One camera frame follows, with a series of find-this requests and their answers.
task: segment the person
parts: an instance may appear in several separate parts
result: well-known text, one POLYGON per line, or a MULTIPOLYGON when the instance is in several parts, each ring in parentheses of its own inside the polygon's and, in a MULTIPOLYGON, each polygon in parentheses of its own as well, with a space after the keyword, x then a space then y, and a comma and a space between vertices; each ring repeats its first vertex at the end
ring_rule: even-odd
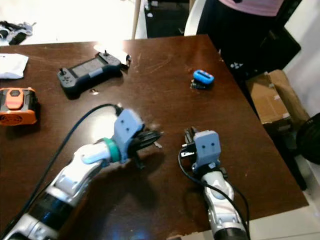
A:
POLYGON ((208 34, 234 74, 248 68, 284 0, 206 0, 197 34, 208 34))

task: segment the game controller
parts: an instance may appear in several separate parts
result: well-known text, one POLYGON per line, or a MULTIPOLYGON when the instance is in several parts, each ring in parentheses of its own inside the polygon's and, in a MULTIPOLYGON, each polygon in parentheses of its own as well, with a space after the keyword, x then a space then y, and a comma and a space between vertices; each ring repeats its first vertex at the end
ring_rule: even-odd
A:
POLYGON ((60 68, 57 77, 67 96, 79 95, 88 86, 92 87, 111 77, 120 77, 121 62, 107 52, 71 68, 60 68))

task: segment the orange case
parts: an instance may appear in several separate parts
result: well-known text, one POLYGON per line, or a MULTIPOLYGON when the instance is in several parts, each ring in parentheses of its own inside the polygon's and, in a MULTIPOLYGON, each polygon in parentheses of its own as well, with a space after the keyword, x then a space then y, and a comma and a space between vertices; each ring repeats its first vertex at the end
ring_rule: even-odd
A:
POLYGON ((36 123, 35 93, 36 91, 31 87, 0 88, 0 125, 16 126, 36 123))

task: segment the brown table surface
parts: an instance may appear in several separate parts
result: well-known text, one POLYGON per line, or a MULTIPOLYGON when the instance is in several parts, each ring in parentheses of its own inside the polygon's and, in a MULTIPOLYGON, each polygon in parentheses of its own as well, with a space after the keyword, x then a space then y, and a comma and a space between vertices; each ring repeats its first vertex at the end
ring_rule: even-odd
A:
MULTIPOLYGON (((247 197, 251 219, 307 205, 295 180, 206 35, 123 42, 133 62, 122 78, 66 98, 57 79, 61 67, 92 58, 94 42, 18 45, 1 53, 29 56, 24 78, 0 80, 1 87, 32 87, 41 103, 40 124, 0 127, 1 230, 21 209, 50 157, 73 124, 92 107, 122 103, 139 113, 147 126, 164 131, 141 152, 146 168, 106 168, 66 227, 65 239, 163 240, 210 228, 201 188, 180 171, 177 154, 184 129, 218 132, 222 166, 247 197), (193 71, 215 76, 211 90, 190 88, 193 71)), ((112 109, 100 110, 74 133, 53 166, 52 179, 73 152, 113 132, 112 109)))

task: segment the black pants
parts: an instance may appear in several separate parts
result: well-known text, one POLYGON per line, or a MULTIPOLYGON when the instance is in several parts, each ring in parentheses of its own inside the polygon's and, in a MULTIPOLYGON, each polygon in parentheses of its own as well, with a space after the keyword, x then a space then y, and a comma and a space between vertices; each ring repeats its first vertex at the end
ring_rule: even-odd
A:
POLYGON ((234 63, 251 64, 275 18, 237 11, 219 0, 206 0, 197 34, 208 34, 227 66, 236 70, 234 63))

